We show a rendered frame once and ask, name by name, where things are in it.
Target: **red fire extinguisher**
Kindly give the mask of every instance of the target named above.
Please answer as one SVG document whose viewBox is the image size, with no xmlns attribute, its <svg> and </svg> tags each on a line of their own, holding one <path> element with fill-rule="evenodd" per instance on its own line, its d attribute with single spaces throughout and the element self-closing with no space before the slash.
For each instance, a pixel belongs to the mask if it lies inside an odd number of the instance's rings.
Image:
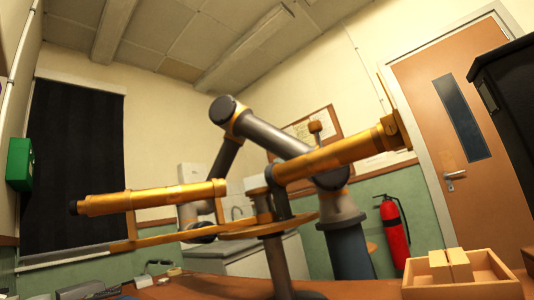
<svg viewBox="0 0 534 300">
<path fill-rule="evenodd" d="M 408 242 L 410 245 L 410 230 L 408 229 L 408 222 L 406 222 L 406 216 L 404 210 L 400 204 L 398 198 L 382 194 L 374 196 L 373 198 L 383 197 L 382 204 L 380 204 L 380 216 L 382 223 L 384 224 L 384 231 L 389 244 L 389 251 L 391 252 L 391 258 L 393 259 L 393 266 L 395 269 L 402 270 L 406 265 L 406 259 L 410 258 L 410 249 L 408 248 Z M 404 235 L 404 227 L 400 219 L 399 210 L 397 205 L 392 199 L 397 200 L 399 207 L 404 218 L 404 224 L 406 224 L 406 232 L 408 234 L 408 242 L 406 242 L 406 235 Z"/>
</svg>

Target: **green wall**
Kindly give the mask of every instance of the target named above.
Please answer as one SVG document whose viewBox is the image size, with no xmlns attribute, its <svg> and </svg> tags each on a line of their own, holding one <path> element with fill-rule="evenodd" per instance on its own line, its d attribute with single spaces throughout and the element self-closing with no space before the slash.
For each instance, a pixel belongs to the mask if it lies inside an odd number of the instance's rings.
<svg viewBox="0 0 534 300">
<path fill-rule="evenodd" d="M 349 185 L 349 191 L 360 210 L 367 214 L 367 220 L 362 222 L 365 239 L 378 246 L 371 254 L 378 279 L 402 278 L 403 273 L 393 267 L 380 211 L 373 209 L 373 206 L 380 205 L 381 200 L 373 199 L 373 196 L 387 193 L 400 199 L 410 228 L 412 257 L 426 256 L 429 250 L 445 248 L 419 164 L 353 183 Z M 293 213 L 319 210 L 317 195 L 291 200 L 290 203 Z M 312 280 L 334 280 L 324 234 L 315 230 L 317 222 L 299 227 L 310 277 Z"/>
<path fill-rule="evenodd" d="M 139 238 L 174 232 L 176 232 L 176 224 L 144 228 L 139 229 Z M 52 294 L 52 299 L 55 299 L 55 290 L 94 279 L 105 282 L 106 287 L 109 287 L 132 280 L 134 276 L 144 273 L 147 260 L 163 258 L 174 261 L 178 267 L 183 267 L 180 243 L 163 244 L 102 258 L 22 272 L 16 279 L 17 291 L 21 300 L 41 294 Z M 148 273 L 155 276 L 164 273 L 168 268 L 169 266 L 150 265 Z"/>
<path fill-rule="evenodd" d="M 9 288 L 10 297 L 17 294 L 16 277 L 13 273 L 16 254 L 16 247 L 0 247 L 0 288 Z"/>
</svg>

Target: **door frame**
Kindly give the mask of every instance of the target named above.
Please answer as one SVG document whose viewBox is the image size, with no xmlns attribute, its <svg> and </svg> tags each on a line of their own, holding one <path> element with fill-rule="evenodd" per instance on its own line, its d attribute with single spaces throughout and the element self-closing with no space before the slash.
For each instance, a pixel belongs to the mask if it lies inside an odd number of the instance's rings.
<svg viewBox="0 0 534 300">
<path fill-rule="evenodd" d="M 430 197 L 432 198 L 432 203 L 434 204 L 434 209 L 436 211 L 436 216 L 441 228 L 441 234 L 443 236 L 443 241 L 446 248 L 458 247 L 458 240 L 456 238 L 449 209 L 445 201 L 445 195 L 441 190 L 438 174 L 436 174 L 436 170 L 434 169 L 434 165 L 423 140 L 423 136 L 421 135 L 421 131 L 417 126 L 417 122 L 415 121 L 415 117 L 410 109 L 410 106 L 408 105 L 408 101 L 402 93 L 400 85 L 393 74 L 393 71 L 391 70 L 391 66 L 394 63 L 410 57 L 411 55 L 420 52 L 421 50 L 447 38 L 461 29 L 485 19 L 488 16 L 494 17 L 495 21 L 505 32 L 510 41 L 525 35 L 523 29 L 521 29 L 506 7 L 504 7 L 504 5 L 497 0 L 377 62 L 378 69 L 386 81 L 386 85 L 390 90 L 393 102 L 402 116 L 402 120 L 404 121 L 406 129 L 408 130 L 408 134 L 410 135 L 410 139 L 412 140 L 414 151 L 419 158 L 419 164 L 421 165 L 421 169 L 430 192 Z"/>
</svg>

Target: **door handle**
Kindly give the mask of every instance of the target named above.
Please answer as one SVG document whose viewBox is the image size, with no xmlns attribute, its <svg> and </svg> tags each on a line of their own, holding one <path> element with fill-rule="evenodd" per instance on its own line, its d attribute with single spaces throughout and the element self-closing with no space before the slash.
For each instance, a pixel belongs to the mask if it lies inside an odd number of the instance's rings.
<svg viewBox="0 0 534 300">
<path fill-rule="evenodd" d="M 454 186 L 452 186 L 451 176 L 462 174 L 462 173 L 465 173 L 465 170 L 460 170 L 460 171 L 456 171 L 452 173 L 448 173 L 448 172 L 443 173 L 443 178 L 445 179 L 445 182 L 447 183 L 447 188 L 449 189 L 449 193 L 454 192 Z"/>
</svg>

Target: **brass tube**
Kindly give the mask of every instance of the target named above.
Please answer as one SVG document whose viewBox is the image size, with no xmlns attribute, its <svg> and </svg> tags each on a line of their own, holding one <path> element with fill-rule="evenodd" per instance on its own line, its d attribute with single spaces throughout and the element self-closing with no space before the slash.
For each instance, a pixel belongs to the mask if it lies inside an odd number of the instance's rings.
<svg viewBox="0 0 534 300">
<path fill-rule="evenodd" d="M 405 147 L 406 141 L 401 132 L 396 131 L 394 134 L 388 135 L 384 130 L 382 122 L 386 122 L 388 119 L 386 117 L 381 118 L 381 123 L 371 129 L 274 165 L 274 180 L 280 186 L 286 186 L 291 182 L 327 172 L 385 151 L 402 149 Z"/>
<path fill-rule="evenodd" d="M 226 196 L 226 181 L 212 179 L 207 182 L 182 184 L 140 191 L 89 195 L 76 203 L 78 214 L 89 217 L 130 210 L 186 203 Z"/>
</svg>

